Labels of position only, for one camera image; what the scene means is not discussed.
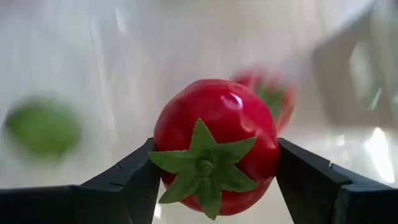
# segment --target tomato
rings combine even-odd
[[[271,110],[277,133],[289,123],[295,107],[295,89],[280,80],[281,75],[263,67],[239,71],[233,80],[247,86],[262,98]]]
[[[271,112],[253,91],[243,85],[227,80],[199,80],[192,83],[177,96],[172,98],[161,112],[154,129],[156,150],[158,152],[170,153],[171,151],[192,151],[192,145],[194,144],[193,142],[196,135],[195,132],[200,124],[202,124],[203,133],[205,133],[206,130],[209,131],[210,138],[213,136],[215,142],[220,146],[215,147],[207,144],[204,140],[196,140],[196,144],[202,144],[200,147],[207,150],[206,153],[223,153],[223,146],[229,143],[247,143],[245,146],[242,145],[232,148],[237,149],[236,153],[242,153],[241,157],[243,158],[240,161],[235,161],[237,162],[236,167],[238,171],[240,170],[239,172],[249,177],[249,180],[245,180],[239,172],[234,173],[234,175],[237,175],[237,177],[233,175],[234,178],[238,179],[238,177],[242,177],[242,183],[247,181],[247,184],[244,187],[242,186],[241,189],[236,188],[235,191],[225,190],[234,188],[231,186],[228,187],[227,184],[223,185],[222,191],[219,194],[220,200],[222,195],[222,200],[220,202],[221,208],[216,211],[217,214],[213,215],[233,215],[245,211],[264,195],[271,180],[276,175],[279,166],[279,147]],[[205,135],[203,133],[201,133],[201,135],[198,134],[198,136],[202,137]],[[251,138],[255,138],[256,140],[248,143]],[[240,152],[245,150],[244,148],[248,145],[250,145],[250,147],[247,152]],[[181,157],[184,156],[176,154],[174,159],[179,159]],[[217,159],[215,159],[215,161],[223,163],[223,161],[227,161],[230,156],[221,155],[217,158],[219,161],[217,161]],[[184,161],[173,159],[166,159],[163,161],[159,159],[157,161],[156,158],[151,158],[151,160],[163,169],[174,171],[173,174],[166,171],[162,174],[163,183],[168,190],[170,190],[170,186],[173,185],[177,179],[180,181],[179,178],[176,178],[176,174],[177,176],[180,174],[183,175],[183,173],[189,169],[177,171],[177,168],[174,167],[176,164],[183,164]],[[205,175],[211,172],[212,168],[217,168],[219,164],[210,165],[209,169],[206,167],[204,170]],[[202,177],[202,174],[203,170],[200,171],[198,175],[199,179]],[[235,181],[234,178],[225,178],[228,177],[227,174],[229,174],[229,172],[223,171],[221,174],[222,175],[218,175],[214,178],[212,177],[209,180],[209,186],[212,186],[213,182],[217,184],[222,181]],[[197,211],[204,211],[210,218],[215,218],[212,214],[209,215],[206,209],[202,208],[204,204],[202,203],[201,205],[197,191],[188,189],[188,187],[185,190],[188,197],[181,198],[181,202],[184,205]]]

